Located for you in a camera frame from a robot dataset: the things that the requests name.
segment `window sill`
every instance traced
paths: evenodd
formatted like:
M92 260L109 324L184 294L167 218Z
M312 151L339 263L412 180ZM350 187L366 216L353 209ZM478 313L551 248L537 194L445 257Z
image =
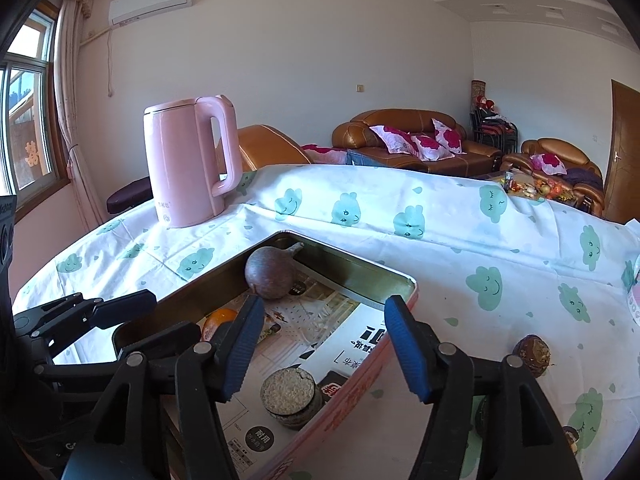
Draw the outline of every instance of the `window sill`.
M55 183L51 184L51 186L32 196L25 203L21 204L15 212L15 223L18 223L31 211L36 209L37 206L43 203L47 198L59 192L67 184L71 184L71 181L68 178L61 178L60 180L57 180L55 181Z

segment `kettle lid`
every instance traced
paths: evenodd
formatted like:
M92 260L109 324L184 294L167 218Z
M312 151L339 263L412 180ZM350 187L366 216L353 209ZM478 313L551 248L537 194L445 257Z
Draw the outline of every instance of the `kettle lid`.
M169 108L177 108L179 106L193 106L196 104L197 99L180 99L179 101L171 101L168 103L162 103L161 105L150 106L145 109L145 115L153 114L155 112L162 112Z

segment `kettle handle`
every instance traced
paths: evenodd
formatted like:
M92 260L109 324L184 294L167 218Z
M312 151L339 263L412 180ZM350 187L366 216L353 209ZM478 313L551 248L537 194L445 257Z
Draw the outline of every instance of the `kettle handle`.
M220 124L220 137L226 163L226 179L221 181L214 178L213 182L210 182L209 176L206 176L210 195L212 197L219 196L235 189L242 178L242 160L240 158L236 110L231 101L223 95L197 98L195 110L199 130L203 130L213 136L211 118L215 117ZM200 153L203 157L205 156L202 149Z

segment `orange fruit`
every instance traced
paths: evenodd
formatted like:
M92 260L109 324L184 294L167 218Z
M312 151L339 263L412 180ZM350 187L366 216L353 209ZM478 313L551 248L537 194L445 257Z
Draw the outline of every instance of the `orange fruit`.
M202 327L202 341L211 341L214 333L220 325L227 321L233 321L238 313L230 308L219 308L207 316Z

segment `window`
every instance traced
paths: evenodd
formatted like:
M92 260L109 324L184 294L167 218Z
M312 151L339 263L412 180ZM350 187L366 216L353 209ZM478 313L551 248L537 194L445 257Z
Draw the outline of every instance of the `window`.
M57 15L40 4L0 62L0 192L18 196L17 219L68 184L52 81Z

